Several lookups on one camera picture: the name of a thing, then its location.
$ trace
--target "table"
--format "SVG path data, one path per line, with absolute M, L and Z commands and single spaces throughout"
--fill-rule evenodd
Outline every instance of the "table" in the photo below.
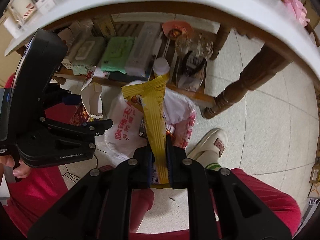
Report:
M 280 0 L 54 0 L 49 13 L 38 13 L 25 26 L 25 31 L 12 40 L 5 54 L 25 44 L 38 28 L 53 30 L 73 20 L 93 18 L 100 14 L 124 12 L 165 12 L 199 17 L 219 22 L 215 56 L 231 28 L 265 41 L 265 45 L 244 68 L 238 81 L 230 84 L 202 111 L 212 118 L 240 101 L 247 91 L 255 90 L 271 79 L 289 62 L 295 61 L 320 87 L 320 54 L 307 32 L 290 18 Z

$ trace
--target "human hand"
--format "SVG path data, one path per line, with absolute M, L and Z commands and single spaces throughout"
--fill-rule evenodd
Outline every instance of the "human hand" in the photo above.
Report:
M 11 155 L 0 156 L 0 163 L 11 168 L 14 167 L 14 159 Z M 18 179 L 25 179 L 29 176 L 32 168 L 26 165 L 22 159 L 19 160 L 19 163 L 20 166 L 13 170 L 13 175 Z

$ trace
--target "white bucket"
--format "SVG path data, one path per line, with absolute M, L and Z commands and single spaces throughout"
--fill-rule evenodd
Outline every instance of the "white bucket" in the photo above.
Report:
M 27 19 L 36 11 L 36 7 L 32 0 L 10 0 L 8 7 L 17 21 L 21 19 L 27 21 Z

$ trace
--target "bolt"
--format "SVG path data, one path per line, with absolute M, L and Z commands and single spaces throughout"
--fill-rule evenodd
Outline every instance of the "bolt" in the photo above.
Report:
M 91 177 L 97 177 L 100 174 L 100 171 L 98 169 L 92 169 L 90 171 L 90 176 Z
M 134 158 L 129 159 L 128 160 L 128 164 L 131 165 L 131 166 L 134 166 L 134 165 L 138 164 L 138 160 L 134 159 Z
M 230 170 L 228 168 L 221 168 L 219 171 L 224 176 L 230 175 Z
M 192 163 L 192 160 L 189 159 L 189 158 L 185 158 L 185 159 L 182 160 L 182 163 L 183 163 L 184 165 L 190 165 L 190 164 Z

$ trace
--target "yellow wrapper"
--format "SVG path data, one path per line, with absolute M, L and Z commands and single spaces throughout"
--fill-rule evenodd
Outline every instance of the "yellow wrapper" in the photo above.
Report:
M 169 183 L 163 119 L 165 85 L 165 80 L 159 76 L 143 84 L 122 87 L 123 97 L 140 111 L 143 110 L 147 137 L 155 156 L 155 166 L 160 184 Z

